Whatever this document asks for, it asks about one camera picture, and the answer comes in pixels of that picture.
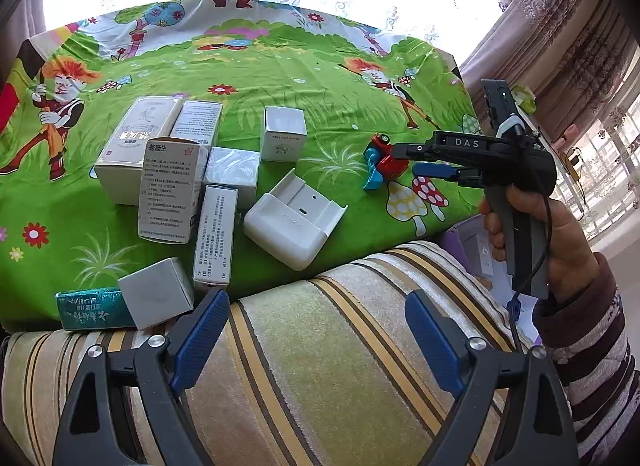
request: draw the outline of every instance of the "striped fabric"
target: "striped fabric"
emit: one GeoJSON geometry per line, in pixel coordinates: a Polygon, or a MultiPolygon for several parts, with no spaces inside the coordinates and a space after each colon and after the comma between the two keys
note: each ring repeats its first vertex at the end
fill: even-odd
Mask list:
{"type": "MultiPolygon", "coordinates": [[[[215,464],[417,464],[452,397],[438,388],[404,321],[414,289],[424,289],[466,335],[513,349],[504,309],[427,242],[244,298],[231,306],[196,386],[182,398],[215,464]]],[[[51,464],[65,396],[87,348],[135,348],[169,329],[13,335],[2,416],[28,458],[51,464]]],[[[149,464],[162,465],[137,389],[128,396],[134,438],[149,464]]],[[[484,464],[503,407],[498,393],[470,465],[484,464]]]]}
{"type": "Polygon", "coordinates": [[[640,405],[622,300],[606,259],[596,258],[600,273],[574,302],[560,310],[539,304],[534,312],[572,405],[581,464],[605,462],[640,405]]]}

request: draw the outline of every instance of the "striped sofa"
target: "striped sofa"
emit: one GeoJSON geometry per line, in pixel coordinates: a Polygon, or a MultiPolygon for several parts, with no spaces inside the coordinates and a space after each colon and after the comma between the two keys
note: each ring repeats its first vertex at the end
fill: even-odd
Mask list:
{"type": "MultiPolygon", "coordinates": [[[[182,396],[215,464],[417,464],[452,397],[438,388],[404,321],[404,299],[414,289],[424,289],[467,336],[513,349],[506,311],[429,242],[244,298],[231,306],[198,383],[182,396]]],[[[65,396],[87,348],[137,347],[169,329],[12,335],[2,417],[31,462],[51,464],[65,396]]],[[[149,464],[162,465],[137,389],[128,398],[134,438],[149,464]]],[[[471,465],[484,464],[503,407],[497,392],[471,465]]]]}

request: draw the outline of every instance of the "brown curtain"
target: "brown curtain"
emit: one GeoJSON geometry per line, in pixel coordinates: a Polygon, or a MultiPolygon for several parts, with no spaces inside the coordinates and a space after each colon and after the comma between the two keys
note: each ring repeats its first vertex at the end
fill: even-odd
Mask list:
{"type": "Polygon", "coordinates": [[[480,80],[504,79],[533,90],[535,119],[554,141],[571,123],[593,124],[635,45],[609,0],[513,0],[460,68],[484,127],[480,80]]]}
{"type": "Polygon", "coordinates": [[[45,30],[42,0],[22,0],[0,26],[0,86],[6,81],[22,42],[45,30]]]}

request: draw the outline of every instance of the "yellow flower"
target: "yellow flower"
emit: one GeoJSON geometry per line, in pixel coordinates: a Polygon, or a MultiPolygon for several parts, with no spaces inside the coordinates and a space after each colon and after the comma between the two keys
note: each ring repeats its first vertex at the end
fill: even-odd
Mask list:
{"type": "Polygon", "coordinates": [[[9,256],[11,256],[12,260],[20,261],[24,258],[24,253],[20,250],[19,247],[12,247],[11,251],[9,251],[9,256]]]}

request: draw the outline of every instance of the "cartoon boy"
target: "cartoon boy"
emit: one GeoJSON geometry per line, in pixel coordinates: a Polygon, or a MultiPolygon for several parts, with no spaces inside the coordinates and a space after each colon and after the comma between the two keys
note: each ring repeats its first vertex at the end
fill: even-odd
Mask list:
{"type": "Polygon", "coordinates": [[[382,67],[375,63],[369,63],[360,58],[346,58],[344,60],[344,65],[340,64],[340,67],[346,68],[348,71],[353,72],[354,74],[359,75],[363,80],[365,80],[371,86],[375,86],[376,88],[381,88],[387,94],[391,94],[392,96],[396,96],[400,100],[400,104],[402,105],[402,109],[404,110],[404,114],[406,115],[407,122],[406,127],[410,129],[420,128],[416,122],[413,120],[411,115],[409,114],[409,110],[414,110],[418,115],[423,118],[425,121],[433,125],[436,129],[441,129],[440,126],[436,125],[431,117],[429,117],[426,113],[424,113],[420,107],[415,104],[413,98],[407,93],[404,88],[399,86],[398,84],[391,81],[389,78],[385,76],[385,73],[382,71],[382,67]]]}
{"type": "Polygon", "coordinates": [[[47,61],[40,70],[40,84],[31,94],[33,105],[40,109],[38,118],[42,128],[38,134],[25,144],[5,167],[0,168],[0,175],[9,175],[18,171],[22,158],[41,141],[49,144],[49,180],[55,181],[66,173],[62,159],[66,151],[65,142],[69,130],[73,128],[82,115],[84,102],[78,94],[87,83],[100,77],[99,72],[88,70],[86,65],[70,56],[59,56],[47,61]],[[53,99],[47,99],[47,87],[44,78],[53,78],[53,99]]]}

